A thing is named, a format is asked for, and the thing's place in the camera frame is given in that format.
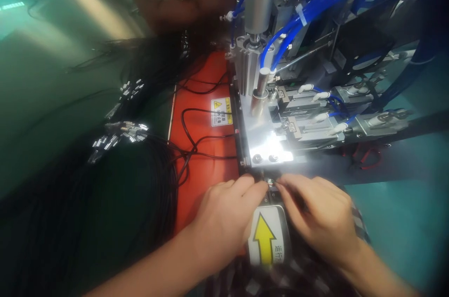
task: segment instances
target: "hand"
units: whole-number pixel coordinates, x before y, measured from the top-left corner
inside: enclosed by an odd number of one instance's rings
[[[236,0],[197,0],[201,14],[208,16],[211,14],[226,14],[233,10]]]
[[[276,186],[293,225],[312,248],[340,268],[358,257],[362,241],[355,233],[348,194],[325,179],[296,174],[283,175]],[[295,204],[298,194],[307,209]]]
[[[253,213],[268,184],[245,174],[209,188],[195,220],[187,227],[204,277],[228,265],[247,241]]]

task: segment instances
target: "cable tie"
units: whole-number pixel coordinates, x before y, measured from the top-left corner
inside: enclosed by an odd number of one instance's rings
[[[307,25],[307,20],[305,19],[305,16],[304,16],[303,5],[301,3],[299,3],[296,6],[295,10],[298,13],[299,18],[301,19],[301,22],[302,22],[303,26],[305,27]]]

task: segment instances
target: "right hand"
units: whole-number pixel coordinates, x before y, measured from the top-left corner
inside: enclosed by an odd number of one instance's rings
[[[361,249],[355,233],[351,197],[331,182],[285,174],[276,183],[293,225],[305,241],[333,265],[350,266]],[[300,195],[307,209],[299,209]]]

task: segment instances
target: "orange mat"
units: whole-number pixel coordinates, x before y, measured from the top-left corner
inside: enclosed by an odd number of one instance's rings
[[[214,52],[208,57],[202,70],[195,74],[193,78],[216,83],[225,72],[224,53]],[[210,84],[192,80],[189,80],[186,86],[195,91],[207,91],[214,87]],[[210,94],[193,94],[184,89],[177,92],[170,140],[184,150],[191,150],[192,144],[181,124],[182,111],[187,108],[212,110],[211,100],[223,97],[229,97],[229,86],[227,84],[220,85]],[[222,136],[234,132],[232,124],[213,127],[211,116],[210,113],[199,111],[190,111],[184,115],[187,129],[195,142],[204,136]],[[235,139],[234,137],[205,139],[198,145],[198,151],[217,156],[235,156]],[[178,171],[183,164],[184,159],[179,159],[177,162]],[[189,178],[179,188],[178,193],[175,233],[178,233],[195,218],[201,199],[211,185],[221,181],[237,179],[239,176],[236,159],[212,159],[194,155],[188,165],[190,169]]]

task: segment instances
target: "arrow sticker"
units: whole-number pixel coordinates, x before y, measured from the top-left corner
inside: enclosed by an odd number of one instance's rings
[[[248,253],[252,265],[283,263],[285,244],[282,225],[286,226],[285,213],[280,206],[260,206],[253,214]]]
[[[268,227],[262,213],[259,213],[253,241],[259,242],[259,252],[262,264],[273,263],[273,246],[271,245],[271,240],[273,239],[276,239],[276,237],[271,232],[270,227]]]

